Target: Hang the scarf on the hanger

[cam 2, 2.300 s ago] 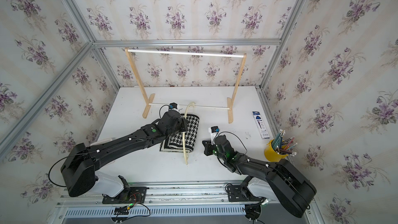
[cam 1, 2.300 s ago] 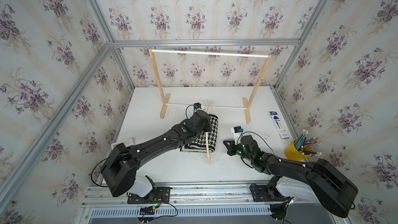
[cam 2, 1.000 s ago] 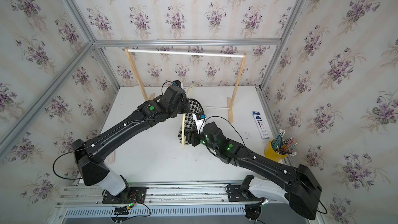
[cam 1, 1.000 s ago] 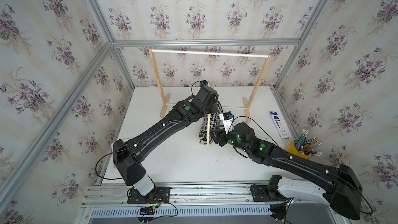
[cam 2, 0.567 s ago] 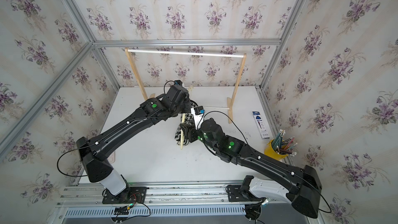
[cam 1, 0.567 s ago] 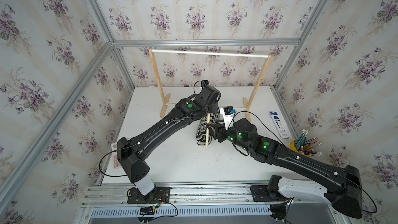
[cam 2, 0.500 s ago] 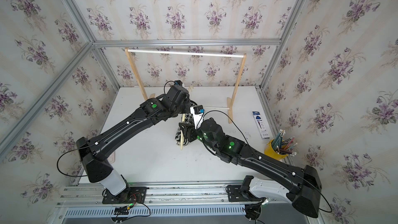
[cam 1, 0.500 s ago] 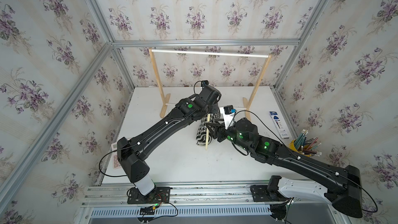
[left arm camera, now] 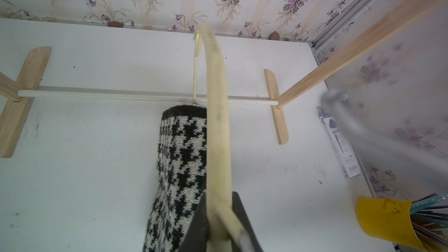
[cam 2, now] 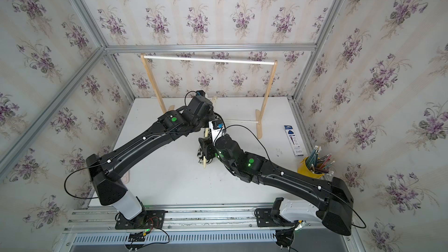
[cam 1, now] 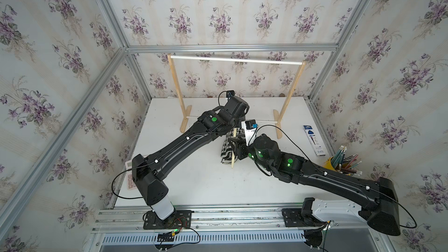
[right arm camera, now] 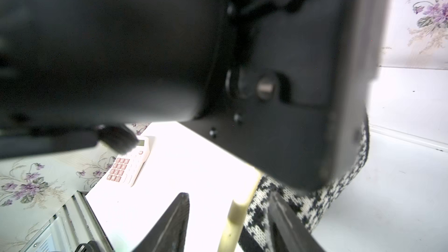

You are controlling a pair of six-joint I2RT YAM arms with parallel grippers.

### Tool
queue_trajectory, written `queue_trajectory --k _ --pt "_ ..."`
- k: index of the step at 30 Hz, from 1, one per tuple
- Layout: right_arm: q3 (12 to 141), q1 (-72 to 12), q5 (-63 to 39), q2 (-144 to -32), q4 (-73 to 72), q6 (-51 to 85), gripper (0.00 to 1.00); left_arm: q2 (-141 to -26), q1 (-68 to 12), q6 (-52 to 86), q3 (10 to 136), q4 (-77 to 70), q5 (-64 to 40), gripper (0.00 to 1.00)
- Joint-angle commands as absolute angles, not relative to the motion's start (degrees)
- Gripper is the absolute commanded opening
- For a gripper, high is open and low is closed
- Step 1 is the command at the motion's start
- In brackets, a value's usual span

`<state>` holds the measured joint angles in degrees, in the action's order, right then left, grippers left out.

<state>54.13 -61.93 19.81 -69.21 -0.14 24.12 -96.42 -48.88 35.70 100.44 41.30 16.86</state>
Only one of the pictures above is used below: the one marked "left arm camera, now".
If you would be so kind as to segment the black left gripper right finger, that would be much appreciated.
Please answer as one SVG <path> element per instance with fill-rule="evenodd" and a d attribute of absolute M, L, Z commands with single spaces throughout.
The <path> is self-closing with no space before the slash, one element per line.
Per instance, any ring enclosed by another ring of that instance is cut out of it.
<path fill-rule="evenodd" d="M 250 223 L 249 217 L 247 216 L 246 210 L 243 206 L 243 203 L 240 199 L 240 196 L 237 192 L 232 193 L 232 209 L 236 216 L 239 218 L 240 222 L 248 232 L 250 240 L 252 241 L 252 245 L 254 247 L 255 252 L 263 252 L 262 247 L 257 240 L 255 232 L 253 231 L 252 224 Z"/>

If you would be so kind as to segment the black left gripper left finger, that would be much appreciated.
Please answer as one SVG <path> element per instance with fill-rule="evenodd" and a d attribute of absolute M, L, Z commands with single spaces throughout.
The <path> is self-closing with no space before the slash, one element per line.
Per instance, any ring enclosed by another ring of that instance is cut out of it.
<path fill-rule="evenodd" d="M 206 252 L 208 241 L 207 194 L 203 193 L 179 252 Z"/>

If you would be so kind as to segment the cream plastic clothes hanger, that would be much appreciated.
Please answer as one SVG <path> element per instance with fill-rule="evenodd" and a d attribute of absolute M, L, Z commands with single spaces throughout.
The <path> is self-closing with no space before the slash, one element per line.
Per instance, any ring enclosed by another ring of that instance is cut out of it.
<path fill-rule="evenodd" d="M 241 252 L 253 252 L 254 243 L 242 220 L 233 210 L 231 136 L 226 68 L 212 29 L 201 24 L 194 35 L 194 56 L 205 50 L 206 60 L 206 220 L 208 252 L 230 252 L 235 244 Z"/>

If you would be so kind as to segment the black white houndstooth scarf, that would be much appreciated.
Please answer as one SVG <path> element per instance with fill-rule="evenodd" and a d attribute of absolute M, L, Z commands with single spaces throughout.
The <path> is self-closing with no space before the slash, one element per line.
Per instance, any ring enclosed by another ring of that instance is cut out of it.
<path fill-rule="evenodd" d="M 205 189 L 206 107 L 178 105 L 163 112 L 156 168 L 159 184 L 142 249 L 177 252 Z"/>

